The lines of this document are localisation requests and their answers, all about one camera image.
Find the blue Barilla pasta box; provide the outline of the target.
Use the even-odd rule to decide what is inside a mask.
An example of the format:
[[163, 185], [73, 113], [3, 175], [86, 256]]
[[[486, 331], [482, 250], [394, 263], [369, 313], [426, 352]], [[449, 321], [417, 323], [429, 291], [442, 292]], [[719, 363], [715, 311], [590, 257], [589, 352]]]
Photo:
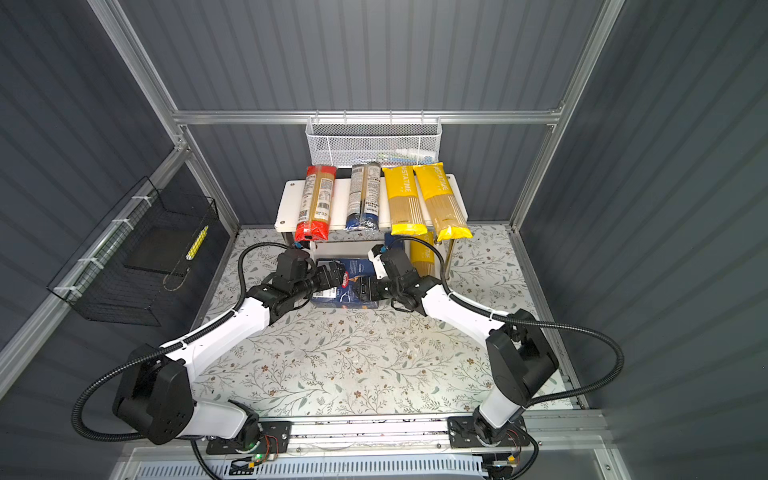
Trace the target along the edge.
[[373, 263], [362, 258], [334, 258], [320, 259], [318, 264], [329, 266], [334, 261], [341, 263], [345, 268], [342, 284], [314, 293], [311, 303], [318, 308], [377, 309], [378, 301], [364, 300], [354, 289], [359, 280], [375, 276]]

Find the yellow Pastatime spaghetti bag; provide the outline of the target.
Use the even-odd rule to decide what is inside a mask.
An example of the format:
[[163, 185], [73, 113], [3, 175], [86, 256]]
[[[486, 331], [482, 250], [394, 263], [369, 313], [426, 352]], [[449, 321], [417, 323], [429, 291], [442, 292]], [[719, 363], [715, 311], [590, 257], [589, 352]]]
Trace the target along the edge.
[[435, 254], [429, 247], [427, 247], [427, 245], [434, 245], [434, 234], [431, 231], [427, 231], [424, 234], [418, 235], [417, 238], [423, 241], [423, 243], [415, 241], [410, 242], [411, 263], [417, 270], [420, 277], [435, 277]]
[[384, 169], [393, 235], [419, 236], [428, 229], [423, 217], [416, 178], [411, 166]]
[[437, 240], [471, 239], [473, 234], [448, 181], [442, 163], [413, 167]]

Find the blue Barilla spaghetti box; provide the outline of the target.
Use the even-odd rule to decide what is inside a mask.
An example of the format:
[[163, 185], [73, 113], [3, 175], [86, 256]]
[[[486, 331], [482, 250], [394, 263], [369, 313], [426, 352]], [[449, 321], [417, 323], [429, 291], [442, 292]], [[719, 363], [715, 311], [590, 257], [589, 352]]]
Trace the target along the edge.
[[399, 240], [399, 236], [392, 235], [390, 232], [385, 233], [384, 245], [387, 249], [404, 249], [404, 243]]

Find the red spaghetti bag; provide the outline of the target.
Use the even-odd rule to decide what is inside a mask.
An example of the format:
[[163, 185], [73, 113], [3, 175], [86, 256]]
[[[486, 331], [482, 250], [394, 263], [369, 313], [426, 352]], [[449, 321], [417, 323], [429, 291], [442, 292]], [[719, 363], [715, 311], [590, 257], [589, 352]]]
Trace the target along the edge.
[[295, 231], [298, 242], [328, 239], [336, 173], [333, 166], [307, 169]]

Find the dark blue spaghetti bag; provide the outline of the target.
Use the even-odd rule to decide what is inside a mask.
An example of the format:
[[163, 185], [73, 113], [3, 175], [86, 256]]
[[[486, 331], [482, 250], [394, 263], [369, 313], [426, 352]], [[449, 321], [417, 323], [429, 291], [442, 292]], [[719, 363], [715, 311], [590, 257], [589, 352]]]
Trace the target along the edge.
[[345, 228], [378, 230], [380, 210], [381, 165], [355, 165], [351, 170]]

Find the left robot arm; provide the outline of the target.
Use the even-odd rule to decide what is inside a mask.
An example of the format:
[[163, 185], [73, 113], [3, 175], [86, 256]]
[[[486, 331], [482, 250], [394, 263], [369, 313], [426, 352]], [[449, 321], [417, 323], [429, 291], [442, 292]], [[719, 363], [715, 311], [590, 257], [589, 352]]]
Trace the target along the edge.
[[214, 321], [155, 349], [139, 347], [132, 358], [145, 360], [122, 375], [113, 403], [117, 418], [156, 445], [181, 437], [215, 437], [250, 452], [263, 445], [258, 414], [229, 400], [197, 399], [194, 381], [247, 337], [299, 308], [314, 294], [342, 285], [345, 267], [339, 261], [317, 264], [301, 249], [287, 248], [277, 266], [258, 285], [242, 288], [236, 305]]

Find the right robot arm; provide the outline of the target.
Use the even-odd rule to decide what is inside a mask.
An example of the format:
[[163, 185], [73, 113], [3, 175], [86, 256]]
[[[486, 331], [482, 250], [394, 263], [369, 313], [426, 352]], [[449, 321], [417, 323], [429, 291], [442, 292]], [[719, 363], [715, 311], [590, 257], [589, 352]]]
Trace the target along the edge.
[[473, 430], [482, 444], [498, 443], [559, 369], [537, 320], [522, 309], [492, 310], [454, 292], [444, 279], [420, 275], [402, 249], [379, 244], [368, 259], [375, 274], [358, 281], [355, 293], [442, 321], [486, 349], [492, 387], [473, 413]]

